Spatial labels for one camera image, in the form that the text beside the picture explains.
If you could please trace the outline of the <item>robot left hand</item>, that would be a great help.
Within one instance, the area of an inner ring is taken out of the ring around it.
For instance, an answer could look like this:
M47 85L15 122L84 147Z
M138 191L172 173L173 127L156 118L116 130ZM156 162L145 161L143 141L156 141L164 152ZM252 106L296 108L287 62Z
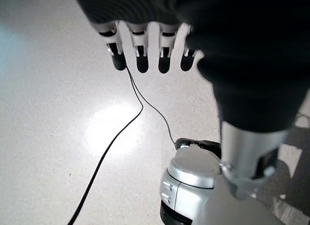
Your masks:
M244 198L273 174L276 149L310 87L310 0L77 0L91 24L186 23L213 86L223 174Z

